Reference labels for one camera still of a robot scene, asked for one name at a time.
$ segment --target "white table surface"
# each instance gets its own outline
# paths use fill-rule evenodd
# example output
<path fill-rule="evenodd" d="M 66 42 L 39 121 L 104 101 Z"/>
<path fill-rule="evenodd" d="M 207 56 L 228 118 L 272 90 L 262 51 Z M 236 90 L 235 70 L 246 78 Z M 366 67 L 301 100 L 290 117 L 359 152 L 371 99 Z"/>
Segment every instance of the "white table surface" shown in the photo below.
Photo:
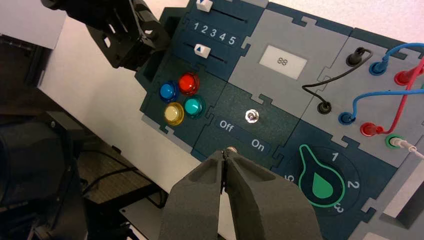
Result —
<path fill-rule="evenodd" d="M 159 18 L 163 8 L 188 0 L 145 0 Z M 404 42 L 423 42 L 422 0 L 274 0 L 338 23 Z M 40 89 L 66 109 L 161 188 L 172 186 L 200 162 L 141 121 L 146 91 L 135 72 L 112 68 L 86 27 L 66 18 Z M 221 198 L 219 233 L 235 239 L 228 196 Z"/>
<path fill-rule="evenodd" d="M 40 0 L 0 0 L 0 34 L 45 48 L 55 48 L 65 17 Z"/>

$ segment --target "teal button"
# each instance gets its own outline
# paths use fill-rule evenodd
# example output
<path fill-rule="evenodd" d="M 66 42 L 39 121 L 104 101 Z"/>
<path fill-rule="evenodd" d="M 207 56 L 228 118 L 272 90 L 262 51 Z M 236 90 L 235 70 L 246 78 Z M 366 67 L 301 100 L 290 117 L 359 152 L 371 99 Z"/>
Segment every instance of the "teal button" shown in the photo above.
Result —
<path fill-rule="evenodd" d="M 185 100 L 184 109 L 190 118 L 196 118 L 202 114 L 204 105 L 202 98 L 196 95 Z"/>

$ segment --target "black socket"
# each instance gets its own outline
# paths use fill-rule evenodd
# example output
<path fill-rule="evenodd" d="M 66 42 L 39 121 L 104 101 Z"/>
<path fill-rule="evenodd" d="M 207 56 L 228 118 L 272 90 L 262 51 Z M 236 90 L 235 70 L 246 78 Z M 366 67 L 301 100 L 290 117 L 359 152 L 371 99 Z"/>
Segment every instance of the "black socket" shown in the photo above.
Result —
<path fill-rule="evenodd" d="M 355 67 L 356 65 L 358 65 L 361 61 L 362 61 L 362 55 L 364 55 L 365 53 L 365 48 L 363 47 L 358 47 L 354 53 L 350 54 L 347 58 L 346 58 L 346 64 L 349 67 Z"/>
<path fill-rule="evenodd" d="M 318 109 L 318 112 L 322 115 L 327 115 L 331 112 L 331 103 L 329 101 L 327 102 L 321 102 L 320 104 L 318 104 L 318 106 L 316 107 Z"/>

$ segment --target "yellow button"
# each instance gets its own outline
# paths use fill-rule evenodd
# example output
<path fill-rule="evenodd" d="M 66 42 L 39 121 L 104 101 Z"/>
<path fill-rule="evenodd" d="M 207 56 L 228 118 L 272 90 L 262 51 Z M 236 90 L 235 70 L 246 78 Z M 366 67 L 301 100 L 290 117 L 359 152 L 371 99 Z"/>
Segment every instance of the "yellow button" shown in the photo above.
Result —
<path fill-rule="evenodd" d="M 184 108 L 178 102 L 171 102 L 166 106 L 164 116 L 169 125 L 180 125 L 184 120 Z"/>

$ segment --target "red button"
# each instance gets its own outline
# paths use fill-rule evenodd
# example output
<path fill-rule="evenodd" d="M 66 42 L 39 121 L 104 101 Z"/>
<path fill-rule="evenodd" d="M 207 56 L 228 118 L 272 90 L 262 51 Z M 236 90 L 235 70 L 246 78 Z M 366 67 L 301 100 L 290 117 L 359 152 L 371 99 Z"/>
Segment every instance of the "red button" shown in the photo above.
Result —
<path fill-rule="evenodd" d="M 192 96 L 199 89 L 199 77 L 191 72 L 184 73 L 179 78 L 178 86 L 183 95 Z"/>

